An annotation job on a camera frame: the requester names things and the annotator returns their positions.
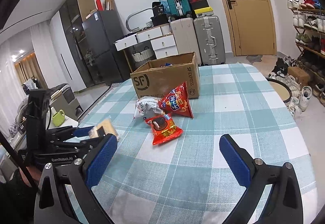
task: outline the cardboard box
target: cardboard box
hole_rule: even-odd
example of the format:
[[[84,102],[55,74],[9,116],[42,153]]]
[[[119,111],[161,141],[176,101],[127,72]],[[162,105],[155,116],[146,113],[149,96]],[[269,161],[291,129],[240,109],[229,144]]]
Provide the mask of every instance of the cardboard box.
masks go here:
[[[301,88],[304,86],[308,86],[308,82],[310,80],[310,76],[307,72],[302,70],[299,67],[288,67],[288,75],[292,75],[297,79],[297,83],[301,83]]]
[[[172,66],[160,67],[166,63],[170,63]],[[166,96],[184,81],[187,82],[188,97],[199,97],[199,67],[195,53],[148,61],[131,73],[131,79],[139,98]]]

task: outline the silver suitcase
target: silver suitcase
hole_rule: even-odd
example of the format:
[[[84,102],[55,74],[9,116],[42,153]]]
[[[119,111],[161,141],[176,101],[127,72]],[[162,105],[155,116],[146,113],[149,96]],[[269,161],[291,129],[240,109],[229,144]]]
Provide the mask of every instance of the silver suitcase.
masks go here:
[[[194,20],[203,65],[225,63],[225,45],[218,16],[203,16]]]
[[[192,18],[184,18],[175,20],[170,23],[177,50],[179,54],[195,52],[198,64],[201,65],[201,56],[198,45],[198,40],[196,39],[196,34],[193,25]]]

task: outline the doorway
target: doorway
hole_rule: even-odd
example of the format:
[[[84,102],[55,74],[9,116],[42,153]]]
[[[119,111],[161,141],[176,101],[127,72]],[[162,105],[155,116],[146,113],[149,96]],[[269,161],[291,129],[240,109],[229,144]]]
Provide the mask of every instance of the doorway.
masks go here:
[[[238,55],[276,54],[270,0],[222,0],[232,51]]]

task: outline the white suitcase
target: white suitcase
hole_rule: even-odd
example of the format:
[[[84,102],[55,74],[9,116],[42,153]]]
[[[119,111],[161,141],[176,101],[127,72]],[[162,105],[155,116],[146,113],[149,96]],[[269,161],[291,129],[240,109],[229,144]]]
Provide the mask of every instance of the white suitcase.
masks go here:
[[[202,64],[198,41],[192,18],[175,20],[170,23],[179,54],[195,52],[198,64]]]

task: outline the drawer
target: drawer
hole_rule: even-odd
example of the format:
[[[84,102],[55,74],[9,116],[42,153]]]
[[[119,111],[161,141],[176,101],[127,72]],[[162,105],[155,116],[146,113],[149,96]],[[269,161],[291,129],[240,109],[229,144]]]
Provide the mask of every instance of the drawer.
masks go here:
[[[164,58],[164,57],[171,56],[171,55],[178,55],[178,51],[177,51],[176,45],[174,45],[174,46],[156,50],[155,54],[156,54],[157,59],[159,59],[159,58]]]
[[[150,42],[152,45],[152,49],[154,50],[176,45],[174,40],[174,35],[167,35],[161,38],[151,40]]]
[[[136,34],[139,43],[162,36],[160,27]]]
[[[125,37],[115,42],[116,50],[120,51],[124,48],[137,44],[136,34]]]

